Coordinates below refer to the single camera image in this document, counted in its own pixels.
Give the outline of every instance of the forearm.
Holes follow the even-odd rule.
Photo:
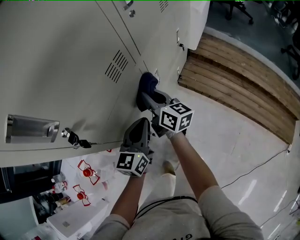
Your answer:
[[[138,208],[145,174],[142,177],[130,177],[126,187],[115,203],[111,214],[117,214],[127,220],[131,226]]]
[[[183,172],[197,198],[209,187],[218,185],[216,178],[182,132],[171,138]]]

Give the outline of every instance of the wooden bench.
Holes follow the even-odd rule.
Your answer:
[[[178,81],[224,104],[291,144],[300,97],[270,68],[220,39],[204,34]]]

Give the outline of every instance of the white box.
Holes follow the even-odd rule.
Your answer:
[[[116,170],[125,175],[141,177],[149,162],[141,152],[121,152]]]
[[[174,103],[160,109],[159,125],[178,133],[191,125],[194,110],[183,103]]]
[[[92,221],[105,216],[108,202],[101,199],[96,206],[84,207],[81,201],[73,203],[53,216],[47,218],[47,223],[56,231],[62,240],[77,240],[89,232]]]

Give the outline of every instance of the locker vent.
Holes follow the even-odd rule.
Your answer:
[[[126,57],[123,55],[123,53],[120,50],[118,50],[112,62],[108,66],[105,75],[108,76],[109,79],[117,83],[127,64],[128,61]]]
[[[159,1],[160,12],[162,13],[168,5],[168,0]]]

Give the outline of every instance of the shirt sleeve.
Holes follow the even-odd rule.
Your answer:
[[[213,236],[235,240],[263,240],[260,227],[239,210],[219,186],[206,189],[200,196],[198,205]]]
[[[130,229],[129,223],[120,215],[109,215],[95,231],[91,240],[121,240]]]

